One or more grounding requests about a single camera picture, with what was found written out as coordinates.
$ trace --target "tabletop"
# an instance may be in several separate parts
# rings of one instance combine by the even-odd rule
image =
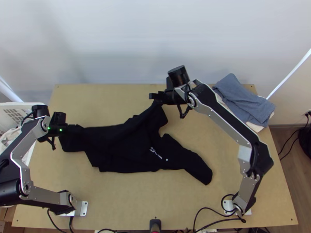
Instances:
[[[254,85],[245,87],[256,93]],[[67,114],[68,124],[83,127],[124,123],[147,109],[150,92],[164,90],[162,84],[65,84],[56,85],[50,112]],[[237,159],[238,144],[206,115],[190,111],[180,119],[176,106],[163,106],[168,123],[160,135],[170,134],[183,147],[197,153],[213,171],[210,184],[204,185],[185,170],[159,170],[121,174],[99,172],[84,152],[63,152],[58,139],[56,150],[48,143],[36,143],[30,161],[31,179],[38,187],[52,191],[69,190],[88,201],[85,217],[75,217],[75,229],[148,230],[149,220],[158,218],[165,230],[192,228],[196,212],[202,207],[221,211],[220,200],[239,190],[242,175]],[[216,228],[248,228],[298,224],[285,176],[270,133],[258,133],[269,147],[274,166],[263,177],[256,193],[252,215],[246,223],[229,221]],[[68,229],[69,217],[52,216],[56,225]],[[202,211],[196,222],[200,228],[223,219]],[[53,228],[46,209],[18,205],[13,226]]]

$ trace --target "black cable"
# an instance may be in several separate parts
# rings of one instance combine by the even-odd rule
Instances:
[[[194,221],[193,221],[193,232],[194,232],[194,233],[196,232],[196,231],[195,231],[195,226],[196,226],[197,216],[198,216],[199,213],[200,213],[202,210],[204,210],[204,209],[211,210],[211,211],[213,211],[214,213],[216,213],[216,214],[218,214],[218,215],[220,215],[220,216],[223,216],[223,217],[230,217],[230,216],[234,215],[234,214],[236,213],[236,211],[237,211],[237,209],[236,209],[236,210],[235,210],[234,212],[232,212],[230,215],[224,215],[224,214],[221,214],[221,213],[219,213],[219,212],[217,212],[217,211],[215,211],[215,210],[213,210],[212,208],[209,208],[209,207],[203,207],[203,208],[199,209],[199,211],[197,212],[197,214],[196,214],[196,216],[195,216],[195,218],[194,218]]]
[[[74,218],[74,216],[70,216],[70,220],[69,220],[69,230],[70,230],[70,233],[74,233],[73,230],[72,230],[72,221],[73,221],[73,218]]]
[[[296,138],[295,140],[294,140],[294,142],[292,143],[292,145],[291,145],[291,147],[290,147],[290,149],[289,149],[289,151],[287,152],[287,154],[286,155],[284,155],[281,159],[280,159],[280,161],[282,160],[282,159],[284,159],[289,153],[290,153],[290,151],[292,150],[292,148],[293,148],[293,145],[295,144],[295,142],[298,140],[298,138]]]
[[[61,229],[59,229],[59,228],[55,225],[55,223],[53,222],[53,220],[52,220],[52,218],[51,218],[51,216],[50,216],[49,209],[47,209],[47,216],[49,217],[49,219],[50,219],[51,223],[53,224],[53,226],[54,226],[58,231],[60,231],[60,232],[62,232],[62,233],[67,233],[67,232],[65,232],[65,231],[63,231],[63,230],[61,230]]]
[[[213,222],[213,223],[211,223],[211,224],[209,224],[209,225],[206,225],[206,226],[204,226],[204,227],[198,229],[197,231],[193,231],[193,232],[194,232],[194,233],[199,232],[199,231],[201,231],[201,230],[203,230],[203,229],[206,229],[206,228],[208,228],[208,227],[210,227],[210,226],[212,226],[212,225],[215,225],[216,223],[221,223],[221,222],[226,222],[226,221],[233,221],[233,220],[240,220],[241,222],[246,223],[246,220],[243,219],[243,218],[240,218],[240,217],[235,218],[235,219],[222,219],[222,220],[215,221],[215,222]]]
[[[197,212],[197,214],[196,214],[196,216],[195,216],[195,218],[194,218],[194,221],[193,221],[193,233],[199,232],[199,231],[201,231],[201,230],[203,230],[203,229],[205,229],[205,228],[207,228],[207,227],[209,227],[209,226],[212,226],[212,225],[214,225],[214,224],[216,224],[216,223],[221,223],[221,222],[226,222],[226,221],[240,220],[241,222],[246,223],[246,220],[245,220],[245,219],[242,219],[241,217],[238,216],[237,218],[234,218],[234,219],[222,219],[222,220],[218,220],[218,221],[215,221],[215,222],[213,222],[213,223],[210,223],[210,224],[208,224],[208,225],[206,225],[206,226],[200,228],[200,229],[197,230],[197,231],[195,230],[197,216],[198,216],[199,213],[200,213],[202,210],[204,210],[204,209],[211,210],[211,211],[213,211],[214,213],[216,213],[216,214],[218,214],[218,215],[220,215],[220,216],[223,216],[223,217],[230,217],[230,216],[232,216],[232,215],[234,215],[234,214],[236,213],[236,211],[238,210],[237,208],[234,208],[234,209],[228,211],[228,210],[226,210],[226,209],[224,208],[224,206],[223,206],[223,201],[224,201],[224,199],[225,199],[226,197],[228,197],[228,196],[234,196],[234,195],[233,195],[233,194],[227,194],[227,195],[223,196],[223,198],[221,199],[221,207],[222,207],[222,209],[223,209],[224,211],[226,211],[226,212],[232,212],[232,213],[231,213],[230,215],[224,215],[224,214],[221,214],[221,213],[219,213],[219,212],[217,212],[217,211],[215,211],[215,210],[213,210],[212,208],[209,208],[209,207],[203,207],[203,208],[199,209],[199,211]]]
[[[222,207],[222,209],[224,210],[224,211],[227,211],[227,212],[233,212],[233,211],[235,211],[236,210],[236,208],[234,208],[234,209],[232,209],[232,210],[226,210],[225,208],[224,208],[224,205],[223,205],[223,202],[224,202],[224,199],[226,198],[226,197],[228,197],[228,196],[234,196],[233,194],[227,194],[227,195],[225,195],[222,199],[221,199],[221,207]]]
[[[24,121],[25,121],[27,118],[29,118],[33,113],[34,113],[34,111],[32,111],[31,113],[27,114],[27,116],[25,116],[25,117],[22,119],[21,126],[23,125]]]
[[[265,227],[265,230],[266,230],[268,233],[271,233],[271,232],[268,230],[268,228],[266,228],[266,227]]]
[[[102,232],[102,231],[111,231],[111,232],[113,232],[113,233],[116,233],[116,231],[111,230],[111,229],[109,229],[109,228],[104,228],[104,229],[101,229],[101,230],[100,230],[100,231],[98,231],[97,233],[100,233],[100,232]]]
[[[307,125],[308,125],[308,123],[309,123],[309,115],[306,113],[305,116],[307,117],[307,123],[306,123],[306,125],[304,126],[304,128],[306,128]],[[280,155],[280,154],[282,153],[282,151],[284,150],[284,147],[285,147],[285,145],[287,144],[287,142],[288,142],[288,141],[292,138],[292,136],[293,136],[297,131],[299,131],[299,130],[300,130],[300,129],[297,129],[297,130],[295,130],[295,131],[291,134],[291,136],[290,136],[290,137],[286,140],[286,142],[284,143],[284,145],[283,145],[281,151],[278,153],[278,155]]]

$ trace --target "black cloth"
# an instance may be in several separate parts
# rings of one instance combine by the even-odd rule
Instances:
[[[198,154],[183,148],[169,134],[159,135],[160,127],[167,122],[162,106],[154,102],[124,124],[90,128],[70,125],[59,141],[63,151],[85,151],[92,166],[101,172],[185,169],[203,184],[210,183],[212,171]]]

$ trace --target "blue towel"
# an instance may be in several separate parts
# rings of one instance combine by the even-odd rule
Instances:
[[[213,90],[244,123],[251,122],[264,127],[268,126],[269,117],[275,105],[243,87],[234,74],[228,74],[217,82]]]

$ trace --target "black bag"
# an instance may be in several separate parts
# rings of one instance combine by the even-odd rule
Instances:
[[[309,127],[299,129],[298,140],[304,153],[311,159],[311,130]]]

